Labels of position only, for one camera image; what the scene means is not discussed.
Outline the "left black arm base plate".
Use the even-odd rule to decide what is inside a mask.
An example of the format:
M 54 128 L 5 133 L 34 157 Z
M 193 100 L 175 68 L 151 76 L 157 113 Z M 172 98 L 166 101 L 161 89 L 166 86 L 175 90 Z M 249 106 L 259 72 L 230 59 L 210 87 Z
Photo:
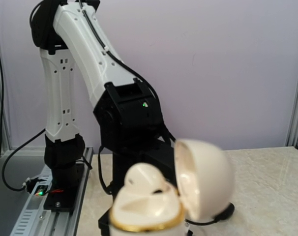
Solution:
M 85 168 L 91 170 L 92 166 L 73 162 L 52 169 L 52 185 L 43 208 L 52 212 L 73 212 Z

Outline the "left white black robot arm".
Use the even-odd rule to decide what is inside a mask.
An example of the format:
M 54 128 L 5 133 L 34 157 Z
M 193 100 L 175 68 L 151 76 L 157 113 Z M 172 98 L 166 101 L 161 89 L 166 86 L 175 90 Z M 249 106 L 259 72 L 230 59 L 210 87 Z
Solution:
M 74 68 L 79 68 L 100 127 L 101 148 L 113 154 L 113 179 L 104 191 L 116 197 L 127 170 L 145 162 L 176 185 L 173 148 L 159 97 L 152 85 L 118 56 L 96 18 L 97 0 L 43 0 L 30 15 L 32 39 L 40 50 L 48 96 L 45 164 L 61 207 L 72 211 L 79 195 L 85 142 L 74 114 Z

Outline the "white earbuds charging case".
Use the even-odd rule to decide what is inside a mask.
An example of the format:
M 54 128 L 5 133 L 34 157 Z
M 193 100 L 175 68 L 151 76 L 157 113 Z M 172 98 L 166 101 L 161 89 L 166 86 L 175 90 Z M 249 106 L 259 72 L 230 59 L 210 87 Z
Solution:
M 218 146 L 193 139 L 174 145 L 176 183 L 152 164 L 131 166 L 109 210 L 112 236 L 185 236 L 185 220 L 222 213 L 231 201 L 235 173 Z

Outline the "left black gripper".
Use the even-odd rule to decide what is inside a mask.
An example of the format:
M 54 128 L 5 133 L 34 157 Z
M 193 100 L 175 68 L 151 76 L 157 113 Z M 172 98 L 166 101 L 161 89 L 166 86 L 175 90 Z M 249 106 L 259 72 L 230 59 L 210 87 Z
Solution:
M 170 145 L 132 148 L 112 156 L 113 179 L 104 191 L 113 197 L 113 205 L 98 220 L 101 231 L 163 231 L 184 221 L 184 206 L 178 199 L 174 149 Z M 147 163 L 158 168 L 168 183 L 168 190 L 139 195 L 124 188 L 129 168 Z

